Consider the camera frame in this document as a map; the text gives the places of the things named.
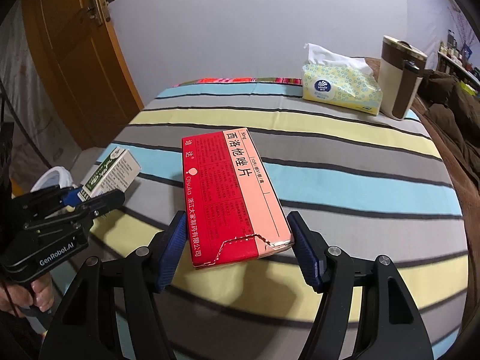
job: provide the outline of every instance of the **tissue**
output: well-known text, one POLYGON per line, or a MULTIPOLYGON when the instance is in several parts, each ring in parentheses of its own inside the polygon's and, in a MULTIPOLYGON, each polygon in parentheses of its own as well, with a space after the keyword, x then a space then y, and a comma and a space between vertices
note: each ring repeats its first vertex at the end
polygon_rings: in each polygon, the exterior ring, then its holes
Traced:
POLYGON ((382 90, 363 58, 335 54, 308 43, 303 66, 303 98, 378 115, 382 90))

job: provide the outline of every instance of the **blue gripper pad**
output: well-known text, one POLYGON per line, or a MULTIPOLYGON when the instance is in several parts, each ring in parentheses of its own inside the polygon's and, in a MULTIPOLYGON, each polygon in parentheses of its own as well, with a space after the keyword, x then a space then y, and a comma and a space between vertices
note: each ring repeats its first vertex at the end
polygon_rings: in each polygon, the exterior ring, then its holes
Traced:
POLYGON ((165 234, 169 239, 167 240, 164 253, 158 260, 158 291, 163 291, 165 287, 172 282, 173 275, 175 274, 180 257, 182 256, 183 248, 187 242, 186 213, 183 213, 174 229, 169 228, 166 232, 171 232, 171 234, 165 234))
POLYGON ((317 293, 323 292, 322 274, 326 270, 325 262, 319 260, 308 240, 308 236, 304 231, 310 231, 298 212, 291 212, 287 215, 286 220, 292 230, 295 243, 293 244, 293 252, 297 257, 303 279, 313 287, 317 293))
POLYGON ((82 189, 81 187, 78 187, 74 190, 71 190, 69 193, 63 196, 62 198, 63 205, 76 207, 77 205, 82 203, 82 201, 78 197, 78 193, 80 192, 81 189, 82 189))

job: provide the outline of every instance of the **vinda logo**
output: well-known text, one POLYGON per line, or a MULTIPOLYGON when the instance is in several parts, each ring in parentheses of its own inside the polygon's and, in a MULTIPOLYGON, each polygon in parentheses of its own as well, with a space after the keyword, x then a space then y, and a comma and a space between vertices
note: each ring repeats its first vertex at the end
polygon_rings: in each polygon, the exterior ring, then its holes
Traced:
POLYGON ((324 79, 320 79, 315 83, 315 89, 318 90, 319 92, 330 92, 330 89, 332 89, 332 86, 328 81, 325 81, 324 79))

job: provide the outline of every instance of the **red medicine box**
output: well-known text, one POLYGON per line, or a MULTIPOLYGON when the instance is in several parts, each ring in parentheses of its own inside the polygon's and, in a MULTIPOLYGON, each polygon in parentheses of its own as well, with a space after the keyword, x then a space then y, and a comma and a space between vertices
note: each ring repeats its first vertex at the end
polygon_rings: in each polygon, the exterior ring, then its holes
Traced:
POLYGON ((195 267, 291 248, 293 236, 246 128, 183 138, 182 157, 195 267))

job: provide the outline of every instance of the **black bag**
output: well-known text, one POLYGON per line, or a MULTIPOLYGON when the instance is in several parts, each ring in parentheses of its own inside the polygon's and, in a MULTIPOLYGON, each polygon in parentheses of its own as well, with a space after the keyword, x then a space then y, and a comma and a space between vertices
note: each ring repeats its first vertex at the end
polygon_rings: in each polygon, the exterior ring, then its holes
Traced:
MULTIPOLYGON (((14 124, 5 123, 3 111, 5 99, 3 93, 0 115, 0 251, 13 238, 15 213, 11 207, 11 181, 9 168, 11 149, 13 147, 14 124)), ((42 336, 37 334, 24 318, 17 318, 7 312, 0 311, 0 359, 33 360, 38 359, 42 345, 42 336)))

